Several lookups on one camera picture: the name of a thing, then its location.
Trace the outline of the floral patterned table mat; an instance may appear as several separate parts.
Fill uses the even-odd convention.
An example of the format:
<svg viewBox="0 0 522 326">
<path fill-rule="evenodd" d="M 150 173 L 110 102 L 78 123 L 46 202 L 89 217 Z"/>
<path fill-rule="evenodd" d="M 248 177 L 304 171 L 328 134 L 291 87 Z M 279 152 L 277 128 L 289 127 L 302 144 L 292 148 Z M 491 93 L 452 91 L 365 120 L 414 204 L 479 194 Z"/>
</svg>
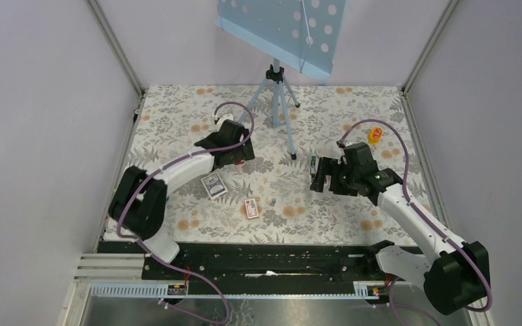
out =
<svg viewBox="0 0 522 326">
<path fill-rule="evenodd" d="M 215 130 L 213 110 L 242 114 L 253 86 L 152 86 L 128 151 L 127 166 L 148 172 L 188 153 L 195 142 Z M 290 107 L 296 159 L 289 154 L 284 127 L 273 128 L 261 112 L 271 91 L 254 107 L 252 143 L 255 158 L 219 170 L 228 192 L 211 200 L 200 179 L 170 195 L 164 226 L 179 242 L 371 245 L 413 241 L 387 213 L 363 197 L 312 192 L 309 157 L 337 158 L 336 142 L 366 141 L 383 129 L 372 154 L 381 168 L 407 174 L 411 196 L 432 208 L 415 153 L 401 96 L 395 87 L 296 86 L 300 107 Z M 248 219 L 244 201 L 257 200 L 259 217 Z"/>
</svg>

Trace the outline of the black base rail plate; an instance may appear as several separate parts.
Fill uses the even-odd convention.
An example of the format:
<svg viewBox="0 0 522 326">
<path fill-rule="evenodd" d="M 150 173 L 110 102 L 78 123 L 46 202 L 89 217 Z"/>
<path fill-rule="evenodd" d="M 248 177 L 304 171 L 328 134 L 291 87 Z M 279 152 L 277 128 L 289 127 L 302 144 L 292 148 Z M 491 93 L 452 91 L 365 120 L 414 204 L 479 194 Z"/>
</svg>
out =
<svg viewBox="0 0 522 326">
<path fill-rule="evenodd" d="M 173 269 L 144 261 L 143 280 L 178 280 L 191 294 L 214 294 L 200 274 L 224 295 L 350 294 L 354 282 L 383 286 L 372 247 L 353 245 L 181 243 Z"/>
</svg>

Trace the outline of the yellow red small toy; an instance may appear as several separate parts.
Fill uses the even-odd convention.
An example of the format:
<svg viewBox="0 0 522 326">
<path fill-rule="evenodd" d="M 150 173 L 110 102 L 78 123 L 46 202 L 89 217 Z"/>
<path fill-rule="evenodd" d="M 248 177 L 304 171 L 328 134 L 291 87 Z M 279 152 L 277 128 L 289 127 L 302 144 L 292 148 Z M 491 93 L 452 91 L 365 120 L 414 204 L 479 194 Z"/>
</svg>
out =
<svg viewBox="0 0 522 326">
<path fill-rule="evenodd" d="M 371 145 L 376 145 L 379 143 L 379 141 L 381 140 L 383 136 L 383 129 L 380 128 L 380 127 L 374 127 L 370 133 L 368 134 L 368 142 L 371 144 Z"/>
</svg>

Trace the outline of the blue playing card box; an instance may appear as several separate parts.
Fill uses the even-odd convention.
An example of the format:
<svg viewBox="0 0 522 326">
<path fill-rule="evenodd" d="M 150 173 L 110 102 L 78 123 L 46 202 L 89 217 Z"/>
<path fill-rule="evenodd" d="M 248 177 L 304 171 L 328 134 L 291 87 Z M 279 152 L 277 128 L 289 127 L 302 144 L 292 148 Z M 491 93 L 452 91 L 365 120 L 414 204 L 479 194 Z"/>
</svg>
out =
<svg viewBox="0 0 522 326">
<path fill-rule="evenodd" d="M 216 198 L 219 198 L 228 192 L 228 189 L 225 183 L 222 181 L 219 173 L 210 173 L 202 177 L 201 183 L 203 184 L 203 187 L 205 188 L 205 191 L 211 200 L 215 200 Z"/>
</svg>

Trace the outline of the blue music stand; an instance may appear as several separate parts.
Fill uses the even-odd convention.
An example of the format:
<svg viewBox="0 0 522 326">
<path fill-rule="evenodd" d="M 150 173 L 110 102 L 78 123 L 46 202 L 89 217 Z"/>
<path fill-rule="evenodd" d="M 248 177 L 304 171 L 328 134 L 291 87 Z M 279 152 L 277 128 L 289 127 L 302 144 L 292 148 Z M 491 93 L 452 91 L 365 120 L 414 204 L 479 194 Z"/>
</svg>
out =
<svg viewBox="0 0 522 326">
<path fill-rule="evenodd" d="M 217 2 L 216 25 L 273 59 L 247 107 L 253 109 L 265 87 L 271 86 L 271 108 L 261 112 L 271 119 L 273 128 L 286 128 L 293 160 L 296 148 L 288 105 L 299 108 L 300 103 L 285 68 L 313 79 L 330 77 L 346 8 L 343 0 Z"/>
</svg>

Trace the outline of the red white staple box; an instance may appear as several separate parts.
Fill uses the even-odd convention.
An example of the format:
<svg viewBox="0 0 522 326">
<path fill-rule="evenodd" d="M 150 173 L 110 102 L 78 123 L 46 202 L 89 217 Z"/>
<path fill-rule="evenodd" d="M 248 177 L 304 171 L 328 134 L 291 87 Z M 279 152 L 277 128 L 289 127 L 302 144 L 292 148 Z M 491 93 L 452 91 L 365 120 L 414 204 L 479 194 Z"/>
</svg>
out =
<svg viewBox="0 0 522 326">
<path fill-rule="evenodd" d="M 255 198 L 249 198 L 244 201 L 245 211 L 248 219 L 258 218 L 260 213 L 258 209 L 257 200 Z"/>
</svg>

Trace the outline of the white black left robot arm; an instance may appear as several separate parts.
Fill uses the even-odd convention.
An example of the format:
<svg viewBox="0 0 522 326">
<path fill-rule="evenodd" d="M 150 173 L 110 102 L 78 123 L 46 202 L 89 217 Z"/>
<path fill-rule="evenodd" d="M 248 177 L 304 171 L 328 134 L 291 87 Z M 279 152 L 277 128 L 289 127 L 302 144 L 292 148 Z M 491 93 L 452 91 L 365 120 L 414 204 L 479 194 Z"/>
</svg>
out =
<svg viewBox="0 0 522 326">
<path fill-rule="evenodd" d="M 178 188 L 228 165 L 253 160 L 251 132 L 242 124 L 224 120 L 219 130 L 195 142 L 184 156 L 171 160 L 161 169 L 148 173 L 137 166 L 128 167 L 108 208 L 108 215 L 131 232 L 158 261 L 158 271 L 168 279 L 184 269 L 178 257 L 179 245 L 164 226 L 169 196 Z"/>
</svg>

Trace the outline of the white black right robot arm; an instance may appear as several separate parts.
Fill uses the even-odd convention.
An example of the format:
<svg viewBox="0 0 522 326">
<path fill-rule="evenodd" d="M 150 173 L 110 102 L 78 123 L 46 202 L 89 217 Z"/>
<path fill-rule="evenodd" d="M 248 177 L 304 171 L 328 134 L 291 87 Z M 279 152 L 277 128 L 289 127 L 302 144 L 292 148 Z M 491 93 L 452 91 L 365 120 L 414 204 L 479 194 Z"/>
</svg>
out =
<svg viewBox="0 0 522 326">
<path fill-rule="evenodd" d="M 423 253 L 416 255 L 384 240 L 370 248 L 362 269 L 368 278 L 398 276 L 423 289 L 441 314 L 448 315 L 491 293 L 489 254 L 478 241 L 469 243 L 441 224 L 407 192 L 390 168 L 381 170 L 369 146 L 340 148 L 340 158 L 311 155 L 310 189 L 340 196 L 363 196 L 392 217 Z"/>
</svg>

